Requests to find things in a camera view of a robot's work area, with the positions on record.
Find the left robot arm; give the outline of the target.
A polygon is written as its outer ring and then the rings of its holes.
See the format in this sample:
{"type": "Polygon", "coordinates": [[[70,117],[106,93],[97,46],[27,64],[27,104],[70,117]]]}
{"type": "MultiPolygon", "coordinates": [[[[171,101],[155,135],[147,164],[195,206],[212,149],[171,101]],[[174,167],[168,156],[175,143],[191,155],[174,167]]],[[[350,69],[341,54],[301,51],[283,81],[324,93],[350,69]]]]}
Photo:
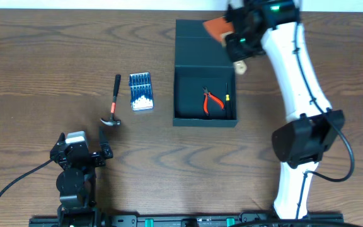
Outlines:
{"type": "Polygon", "coordinates": [[[56,180],[60,207],[57,211],[61,227],[109,227],[110,217],[96,207],[96,169],[113,157],[103,128],[99,128],[101,150],[89,152],[84,131],[61,134],[50,151],[50,158],[62,172],[56,180]]]}

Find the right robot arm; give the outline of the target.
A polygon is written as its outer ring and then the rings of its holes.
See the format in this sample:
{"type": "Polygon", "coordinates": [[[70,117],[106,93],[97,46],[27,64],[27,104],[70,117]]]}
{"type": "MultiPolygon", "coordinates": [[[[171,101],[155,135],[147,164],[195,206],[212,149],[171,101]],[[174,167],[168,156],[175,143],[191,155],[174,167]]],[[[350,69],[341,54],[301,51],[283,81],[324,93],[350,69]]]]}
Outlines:
{"type": "Polygon", "coordinates": [[[243,1],[228,5],[224,19],[233,27],[223,36],[233,62],[266,55],[282,93],[286,123],[272,134],[280,161],[273,209],[280,219],[303,219],[311,179],[323,154],[341,136],[345,117],[334,110],[315,75],[306,46],[298,1],[243,1]]]}

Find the black yellow screwdriver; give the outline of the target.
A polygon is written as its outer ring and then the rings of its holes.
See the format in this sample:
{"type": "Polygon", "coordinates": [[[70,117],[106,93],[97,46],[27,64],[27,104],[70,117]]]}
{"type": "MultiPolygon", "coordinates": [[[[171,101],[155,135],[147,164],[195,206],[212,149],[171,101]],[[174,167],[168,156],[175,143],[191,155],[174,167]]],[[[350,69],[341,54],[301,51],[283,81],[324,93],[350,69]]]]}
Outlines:
{"type": "Polygon", "coordinates": [[[226,109],[226,118],[228,120],[232,119],[232,111],[231,111],[231,99],[229,95],[228,84],[226,83],[226,102],[225,102],[225,109],[226,109]]]}

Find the orange scraper wooden handle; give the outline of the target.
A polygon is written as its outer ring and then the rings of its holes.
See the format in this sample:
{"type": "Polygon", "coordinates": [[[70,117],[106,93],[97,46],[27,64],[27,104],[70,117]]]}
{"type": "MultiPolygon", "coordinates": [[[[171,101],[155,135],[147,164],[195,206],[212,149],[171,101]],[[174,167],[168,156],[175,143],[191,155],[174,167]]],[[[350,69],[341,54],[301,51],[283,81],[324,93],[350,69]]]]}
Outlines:
{"type": "MultiPolygon", "coordinates": [[[[224,17],[220,17],[203,22],[203,26],[207,33],[226,49],[226,36],[234,33],[233,24],[227,22],[224,17]]],[[[233,66],[235,73],[239,75],[244,74],[247,70],[247,66],[243,60],[233,61],[233,66]]]]}

